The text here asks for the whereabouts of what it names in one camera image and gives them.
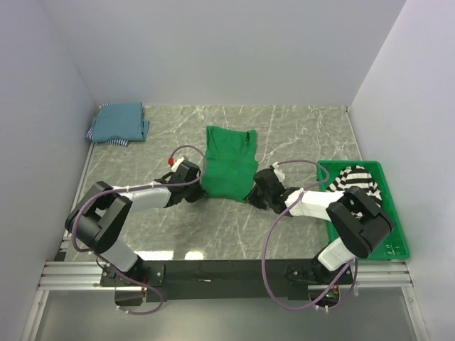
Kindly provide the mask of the green tank top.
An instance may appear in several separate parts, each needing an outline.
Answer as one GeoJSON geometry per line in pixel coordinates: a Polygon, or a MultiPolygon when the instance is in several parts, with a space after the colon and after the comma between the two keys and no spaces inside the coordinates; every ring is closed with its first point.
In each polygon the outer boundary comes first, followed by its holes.
{"type": "Polygon", "coordinates": [[[245,203],[253,187],[253,175],[257,172],[256,152],[255,130],[235,131],[207,126],[207,169],[202,179],[207,196],[245,203]]]}

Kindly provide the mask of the black white striped tank top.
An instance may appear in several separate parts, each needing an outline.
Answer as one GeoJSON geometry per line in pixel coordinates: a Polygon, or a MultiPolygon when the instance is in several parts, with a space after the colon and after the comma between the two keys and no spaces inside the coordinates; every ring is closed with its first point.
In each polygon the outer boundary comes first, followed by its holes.
{"type": "Polygon", "coordinates": [[[382,195],[378,183],[362,166],[349,166],[343,169],[326,189],[330,192],[341,192],[351,187],[363,189],[377,206],[382,206],[382,195]]]}

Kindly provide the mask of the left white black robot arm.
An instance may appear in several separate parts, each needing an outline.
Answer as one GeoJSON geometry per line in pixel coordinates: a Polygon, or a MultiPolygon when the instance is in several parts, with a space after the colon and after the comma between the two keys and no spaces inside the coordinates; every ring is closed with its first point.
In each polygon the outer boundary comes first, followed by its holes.
{"type": "Polygon", "coordinates": [[[171,172],[137,190],[98,181],[68,215],[65,228],[69,232],[76,229],[74,237],[117,267],[118,279],[132,286],[140,281],[142,268],[140,256],[119,238],[128,214],[199,200],[204,196],[200,175],[199,166],[182,157],[171,172]]]}

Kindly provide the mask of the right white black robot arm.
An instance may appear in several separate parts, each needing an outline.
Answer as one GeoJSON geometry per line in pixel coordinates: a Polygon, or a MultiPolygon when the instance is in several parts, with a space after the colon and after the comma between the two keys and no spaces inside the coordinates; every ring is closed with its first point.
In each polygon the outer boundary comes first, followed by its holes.
{"type": "Polygon", "coordinates": [[[269,239],[282,219],[310,217],[333,225],[338,234],[312,259],[304,261],[306,268],[290,274],[309,273],[317,283],[328,283],[337,270],[351,261],[368,258],[391,234],[396,225],[394,211],[385,211],[379,196],[364,188],[363,183],[349,183],[338,190],[312,191],[305,188],[285,188],[284,174],[275,167],[253,176],[254,186],[245,200],[252,206],[277,214],[267,232],[262,250],[262,275],[267,280],[266,255],[269,239]]]}

